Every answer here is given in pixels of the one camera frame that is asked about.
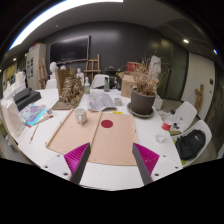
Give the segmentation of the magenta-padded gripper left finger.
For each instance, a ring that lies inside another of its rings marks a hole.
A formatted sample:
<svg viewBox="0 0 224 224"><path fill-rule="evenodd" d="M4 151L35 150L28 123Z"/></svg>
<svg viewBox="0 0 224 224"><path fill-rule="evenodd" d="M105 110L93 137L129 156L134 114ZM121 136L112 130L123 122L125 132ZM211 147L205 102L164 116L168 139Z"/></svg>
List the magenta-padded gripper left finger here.
<svg viewBox="0 0 224 224"><path fill-rule="evenodd" d="M42 169L72 183L79 184L90 152L90 144L85 143L65 155L56 154L42 166Z"/></svg>

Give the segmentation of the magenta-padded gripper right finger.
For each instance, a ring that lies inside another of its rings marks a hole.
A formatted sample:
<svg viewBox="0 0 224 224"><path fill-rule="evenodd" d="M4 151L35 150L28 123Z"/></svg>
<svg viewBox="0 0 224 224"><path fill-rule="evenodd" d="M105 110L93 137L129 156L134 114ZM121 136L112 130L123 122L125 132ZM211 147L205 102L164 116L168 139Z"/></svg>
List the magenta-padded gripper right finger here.
<svg viewBox="0 0 224 224"><path fill-rule="evenodd" d="M181 169L181 166L167 155L159 155L137 143L133 144L132 153L144 185Z"/></svg>

